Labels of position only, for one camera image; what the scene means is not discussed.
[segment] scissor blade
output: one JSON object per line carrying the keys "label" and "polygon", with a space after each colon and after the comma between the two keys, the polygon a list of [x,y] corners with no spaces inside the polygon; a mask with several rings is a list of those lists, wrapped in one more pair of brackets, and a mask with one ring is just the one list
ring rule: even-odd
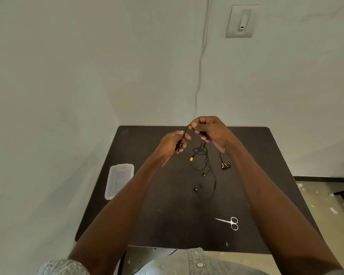
{"label": "scissor blade", "polygon": [[222,221],[222,222],[226,222],[226,223],[231,223],[230,221],[225,221],[225,220],[222,220],[222,219],[218,219],[218,218],[216,218],[216,220],[218,220],[218,221]]}

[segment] hand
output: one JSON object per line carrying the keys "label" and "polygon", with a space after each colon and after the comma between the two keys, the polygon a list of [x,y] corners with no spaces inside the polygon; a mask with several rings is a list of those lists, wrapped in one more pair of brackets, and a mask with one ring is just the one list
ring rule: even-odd
{"label": "hand", "polygon": [[[179,140],[181,140],[183,133],[183,130],[178,130],[175,132],[168,133],[166,136],[162,138],[161,142],[159,143],[158,147],[153,153],[153,155],[162,160],[162,166],[164,166],[168,162],[170,157],[174,154],[176,144]],[[191,140],[191,137],[189,134],[186,133],[176,153],[183,152],[183,150],[187,146],[187,140]]]}
{"label": "hand", "polygon": [[201,139],[207,143],[212,141],[220,152],[226,152],[226,147],[229,142],[238,141],[234,134],[217,116],[200,116],[194,119],[188,128],[195,130],[197,134],[205,131],[208,136],[200,135]]}

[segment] person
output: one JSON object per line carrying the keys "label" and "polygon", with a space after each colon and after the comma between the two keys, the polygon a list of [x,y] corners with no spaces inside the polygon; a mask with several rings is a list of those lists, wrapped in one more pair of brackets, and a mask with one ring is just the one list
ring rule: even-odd
{"label": "person", "polygon": [[[241,177],[252,218],[282,274],[344,274],[317,231],[218,117],[198,117],[188,128],[230,157]],[[184,131],[164,136],[155,152],[83,233],[68,259],[44,264],[37,275],[113,274],[128,247],[153,175],[174,154],[179,140],[182,143],[176,153],[183,152],[190,139]],[[137,272],[165,273],[265,274],[241,264],[206,257],[201,248],[181,250],[152,261]]]}

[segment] white power cord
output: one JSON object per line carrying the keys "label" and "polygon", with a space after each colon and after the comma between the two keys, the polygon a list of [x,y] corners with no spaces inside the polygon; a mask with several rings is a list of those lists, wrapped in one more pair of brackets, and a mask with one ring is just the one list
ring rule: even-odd
{"label": "white power cord", "polygon": [[213,0],[206,0],[206,14],[205,14],[205,22],[204,22],[204,29],[202,32],[202,49],[201,55],[199,60],[199,79],[197,84],[197,90],[195,93],[195,111],[193,115],[193,119],[195,119],[196,111],[197,111],[197,94],[201,88],[201,77],[202,77],[202,57],[205,53],[206,43],[208,41],[208,26],[209,26],[209,18],[210,18],[210,11],[212,9]]}

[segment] table top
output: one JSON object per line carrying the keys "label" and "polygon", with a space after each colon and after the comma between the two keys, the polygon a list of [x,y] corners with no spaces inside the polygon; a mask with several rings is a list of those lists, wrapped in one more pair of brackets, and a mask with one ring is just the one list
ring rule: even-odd
{"label": "table top", "polygon": [[[165,134],[185,128],[120,126],[117,129],[80,223],[76,241],[108,203],[105,187],[110,167],[130,163],[134,165],[136,173]],[[266,127],[243,126],[229,129],[319,231],[270,130]],[[201,143],[195,133],[190,135],[192,140],[184,152],[173,155],[154,175],[130,245],[175,249],[202,247],[206,251],[270,254],[251,218],[249,203],[235,169],[221,170],[219,151],[211,143],[206,145],[217,178],[213,195],[213,175],[209,173],[204,177],[202,172],[190,166],[192,149]],[[204,158],[195,156],[195,168],[204,166]],[[222,154],[222,158],[231,164],[225,154]],[[237,231],[233,231],[230,224],[215,219],[229,221],[231,217],[238,219]]]}

